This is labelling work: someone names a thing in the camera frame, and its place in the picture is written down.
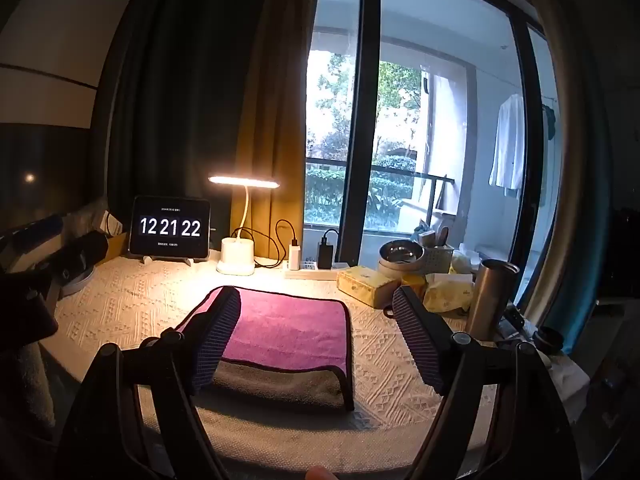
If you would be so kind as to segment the operator thumb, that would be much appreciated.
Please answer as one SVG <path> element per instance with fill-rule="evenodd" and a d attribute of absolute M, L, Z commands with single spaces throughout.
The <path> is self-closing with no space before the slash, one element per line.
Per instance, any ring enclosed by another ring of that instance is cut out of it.
<path fill-rule="evenodd" d="M 322 466 L 313 466 L 306 472 L 305 480 L 338 480 L 338 478 Z"/>

